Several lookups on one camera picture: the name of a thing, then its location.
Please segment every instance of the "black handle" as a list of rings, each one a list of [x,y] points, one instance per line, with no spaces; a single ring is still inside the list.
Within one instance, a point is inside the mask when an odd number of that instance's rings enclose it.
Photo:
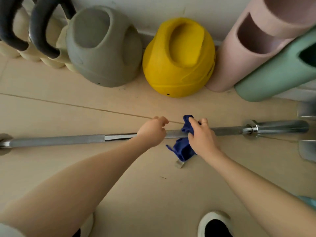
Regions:
[[[29,35],[36,48],[46,56],[55,59],[60,55],[59,49],[51,46],[46,40],[46,29],[53,11],[61,5],[67,19],[72,19],[76,10],[71,0],[37,0],[31,14]]]
[[[0,38],[18,51],[25,51],[28,42],[18,38],[13,31],[13,21],[24,0],[0,0]]]

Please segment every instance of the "person's left hand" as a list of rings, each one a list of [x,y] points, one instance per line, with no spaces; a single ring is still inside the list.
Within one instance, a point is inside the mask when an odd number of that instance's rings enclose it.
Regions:
[[[169,121],[166,117],[155,116],[140,127],[137,136],[143,138],[150,148],[157,146],[166,136],[166,130],[163,127],[168,123]]]

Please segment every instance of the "green cylinder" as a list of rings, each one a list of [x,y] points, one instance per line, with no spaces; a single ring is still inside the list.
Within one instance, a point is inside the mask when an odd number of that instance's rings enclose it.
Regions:
[[[258,102],[316,79],[316,27],[235,85],[244,100]]]

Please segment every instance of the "white sleeve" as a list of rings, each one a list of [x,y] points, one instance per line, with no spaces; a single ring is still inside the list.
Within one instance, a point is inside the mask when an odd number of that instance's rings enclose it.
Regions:
[[[20,231],[0,223],[0,237],[25,237]]]

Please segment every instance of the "floor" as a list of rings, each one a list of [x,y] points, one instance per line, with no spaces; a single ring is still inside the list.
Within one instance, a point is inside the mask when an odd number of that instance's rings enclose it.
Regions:
[[[136,132],[148,118],[165,115],[168,129],[182,117],[207,117],[213,127],[296,118],[296,102],[270,99],[249,103],[232,90],[172,99],[156,93],[140,75],[118,88],[94,85],[66,68],[52,69],[22,58],[0,57],[0,131],[14,137]],[[316,164],[297,151],[297,136],[248,140],[219,138],[239,163],[291,193],[316,198]],[[223,179],[200,157],[175,167],[176,156],[161,145],[142,155],[122,176],[95,212],[91,237],[196,236],[201,217],[227,212],[237,237],[267,234],[251,218]],[[44,179],[83,158],[120,142],[14,149],[0,157],[0,209]]]

